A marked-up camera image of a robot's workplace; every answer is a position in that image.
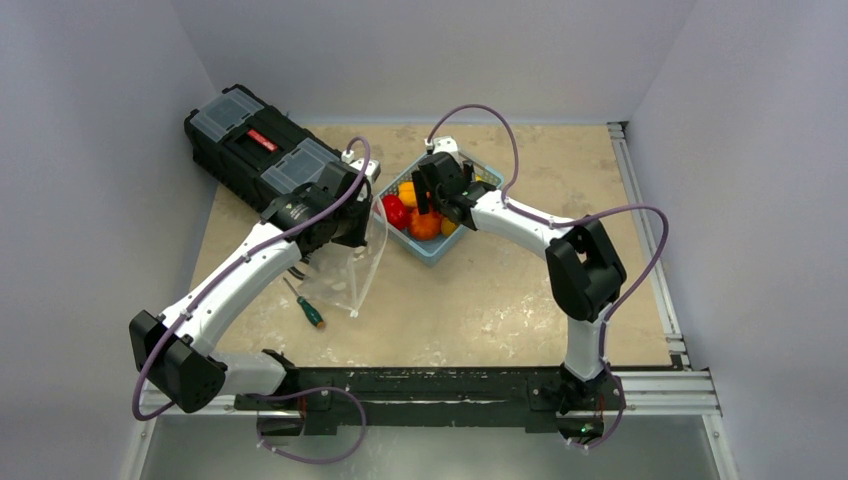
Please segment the orange toy pumpkin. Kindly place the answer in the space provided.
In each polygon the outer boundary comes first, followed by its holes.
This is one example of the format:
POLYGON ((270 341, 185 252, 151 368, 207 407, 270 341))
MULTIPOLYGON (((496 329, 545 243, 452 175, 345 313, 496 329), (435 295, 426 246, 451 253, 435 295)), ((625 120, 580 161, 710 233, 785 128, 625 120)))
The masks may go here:
POLYGON ((417 241, 429 241, 438 237, 442 216, 434 211, 427 215, 419 215, 417 209, 409 212, 410 223, 407 227, 408 234, 417 241))

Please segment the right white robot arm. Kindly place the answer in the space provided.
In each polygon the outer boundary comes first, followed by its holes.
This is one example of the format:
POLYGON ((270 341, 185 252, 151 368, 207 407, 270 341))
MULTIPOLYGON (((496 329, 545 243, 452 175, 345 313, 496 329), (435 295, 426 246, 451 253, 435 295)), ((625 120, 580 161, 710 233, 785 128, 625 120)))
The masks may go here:
POLYGON ((596 399, 606 380, 604 314, 618 300, 626 270, 598 220, 567 220, 511 199, 476 180, 470 162, 438 152, 412 172, 420 206, 474 231, 497 235, 545 261, 552 297, 566 315, 561 392, 576 407, 596 399))

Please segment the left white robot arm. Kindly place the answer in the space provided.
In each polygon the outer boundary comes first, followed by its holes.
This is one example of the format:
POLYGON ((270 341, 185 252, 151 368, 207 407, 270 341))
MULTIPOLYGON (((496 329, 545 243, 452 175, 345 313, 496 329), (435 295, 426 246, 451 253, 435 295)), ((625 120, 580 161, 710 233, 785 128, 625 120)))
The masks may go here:
POLYGON ((294 366, 280 353, 229 354, 217 345, 241 312, 301 259, 326 244, 364 246, 374 208, 376 160, 334 161, 319 179, 271 200, 238 248, 161 314, 129 324, 139 378, 132 412, 151 420, 172 406, 203 409, 220 395, 260 396, 284 409, 297 399, 294 366))

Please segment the red toy bell pepper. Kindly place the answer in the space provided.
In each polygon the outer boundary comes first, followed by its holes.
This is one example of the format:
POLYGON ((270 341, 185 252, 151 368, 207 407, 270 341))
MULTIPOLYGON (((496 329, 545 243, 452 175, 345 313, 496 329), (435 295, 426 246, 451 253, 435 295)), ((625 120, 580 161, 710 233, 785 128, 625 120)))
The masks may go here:
POLYGON ((382 205, 386 219, 391 226, 399 231, 403 231, 408 227, 410 223, 409 212, 397 195, 385 195, 382 198, 382 205))

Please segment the clear zip top bag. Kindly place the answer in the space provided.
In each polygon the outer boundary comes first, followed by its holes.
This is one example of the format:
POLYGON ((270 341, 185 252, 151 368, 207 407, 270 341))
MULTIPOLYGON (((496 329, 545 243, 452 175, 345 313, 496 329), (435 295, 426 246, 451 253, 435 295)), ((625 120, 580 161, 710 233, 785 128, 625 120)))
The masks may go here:
POLYGON ((376 276, 387 240, 388 225, 379 197, 366 217, 365 245, 355 248, 329 243, 309 257, 297 291, 307 300, 349 312, 357 318, 376 276))

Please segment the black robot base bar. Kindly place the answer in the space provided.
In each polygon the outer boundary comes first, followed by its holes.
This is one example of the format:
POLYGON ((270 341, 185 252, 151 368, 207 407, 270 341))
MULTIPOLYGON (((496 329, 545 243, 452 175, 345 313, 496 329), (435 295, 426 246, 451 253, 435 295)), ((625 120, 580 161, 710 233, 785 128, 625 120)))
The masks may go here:
POLYGON ((331 435, 365 420, 380 427, 521 428, 565 438, 601 437, 604 414, 624 407, 619 377, 607 373, 587 397, 563 389, 561 366, 296 367, 266 397, 239 394, 238 410, 292 411, 306 435, 331 435))

